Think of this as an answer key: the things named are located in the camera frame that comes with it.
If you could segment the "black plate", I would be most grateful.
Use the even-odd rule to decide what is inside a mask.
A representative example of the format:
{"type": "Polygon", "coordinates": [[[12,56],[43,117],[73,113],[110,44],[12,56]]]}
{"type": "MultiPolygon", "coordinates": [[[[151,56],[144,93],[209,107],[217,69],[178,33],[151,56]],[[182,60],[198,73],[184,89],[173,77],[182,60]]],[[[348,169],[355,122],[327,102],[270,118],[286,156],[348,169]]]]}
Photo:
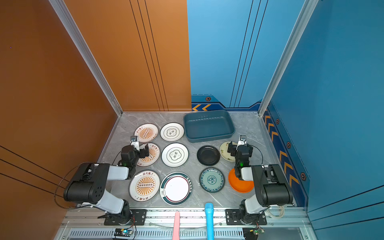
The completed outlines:
{"type": "Polygon", "coordinates": [[[202,146],[197,152],[198,161],[205,166],[214,166],[220,161],[219,150],[210,145],[202,146]]]}

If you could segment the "white flower plate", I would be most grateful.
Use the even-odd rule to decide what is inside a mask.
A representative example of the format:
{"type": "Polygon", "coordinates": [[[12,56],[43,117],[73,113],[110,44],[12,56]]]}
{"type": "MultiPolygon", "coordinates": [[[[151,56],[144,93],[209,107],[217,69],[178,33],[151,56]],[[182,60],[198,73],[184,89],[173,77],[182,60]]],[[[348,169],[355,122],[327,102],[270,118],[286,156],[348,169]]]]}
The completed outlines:
{"type": "Polygon", "coordinates": [[[162,127],[161,138],[167,142],[176,142],[184,136],[184,127],[179,123],[169,123],[162,127]]]}
{"type": "Polygon", "coordinates": [[[162,151],[163,163],[171,168],[177,168],[187,162],[189,151],[187,147],[180,143],[173,143],[166,146],[162,151]]]}

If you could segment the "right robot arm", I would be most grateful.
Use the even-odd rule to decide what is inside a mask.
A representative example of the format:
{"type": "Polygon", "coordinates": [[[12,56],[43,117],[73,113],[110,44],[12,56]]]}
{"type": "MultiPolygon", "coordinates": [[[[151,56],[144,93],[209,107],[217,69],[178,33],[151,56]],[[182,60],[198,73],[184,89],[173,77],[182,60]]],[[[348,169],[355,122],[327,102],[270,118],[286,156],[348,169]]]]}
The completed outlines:
{"type": "Polygon", "coordinates": [[[284,207],[294,201],[290,185],[280,165],[251,165],[254,147],[246,142],[228,144],[227,152],[235,158],[235,178],[241,184],[252,184],[254,195],[242,200],[237,218],[244,224],[256,223],[271,206],[284,207]]]}

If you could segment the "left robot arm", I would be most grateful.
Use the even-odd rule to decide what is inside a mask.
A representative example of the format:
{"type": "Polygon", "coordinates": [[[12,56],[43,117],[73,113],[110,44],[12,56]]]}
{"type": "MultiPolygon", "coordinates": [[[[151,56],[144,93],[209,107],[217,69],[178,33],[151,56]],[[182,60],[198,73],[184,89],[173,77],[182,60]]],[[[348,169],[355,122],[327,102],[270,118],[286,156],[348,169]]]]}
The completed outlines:
{"type": "Polygon", "coordinates": [[[148,145],[141,149],[129,145],[122,148],[122,159],[118,164],[82,163],[64,190],[67,202],[88,204],[105,212],[101,218],[119,225],[134,223],[134,215],[128,201],[118,198],[106,190],[107,181],[125,181],[135,176],[139,159],[150,155],[148,145]]]}

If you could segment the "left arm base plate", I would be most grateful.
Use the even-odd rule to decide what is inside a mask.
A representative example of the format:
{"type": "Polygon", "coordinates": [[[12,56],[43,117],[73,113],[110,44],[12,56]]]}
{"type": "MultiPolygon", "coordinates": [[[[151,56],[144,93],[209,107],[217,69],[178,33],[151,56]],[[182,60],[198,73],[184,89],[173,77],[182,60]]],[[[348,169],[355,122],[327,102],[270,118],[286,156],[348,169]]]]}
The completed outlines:
{"type": "Polygon", "coordinates": [[[133,209],[131,210],[131,218],[130,220],[121,220],[115,217],[113,218],[105,218],[104,225],[105,226],[131,226],[135,223],[135,226],[144,226],[147,217],[146,209],[133,209]]]}

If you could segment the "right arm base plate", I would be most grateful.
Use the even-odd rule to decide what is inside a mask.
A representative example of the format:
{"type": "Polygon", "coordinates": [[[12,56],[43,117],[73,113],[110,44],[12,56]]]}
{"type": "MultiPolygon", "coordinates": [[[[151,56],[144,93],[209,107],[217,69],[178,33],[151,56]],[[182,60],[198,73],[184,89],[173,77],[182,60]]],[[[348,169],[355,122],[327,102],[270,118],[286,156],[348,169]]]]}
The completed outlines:
{"type": "Polygon", "coordinates": [[[264,213],[262,214],[241,214],[239,209],[226,209],[226,223],[229,226],[234,225],[267,225],[267,218],[264,213]]]}

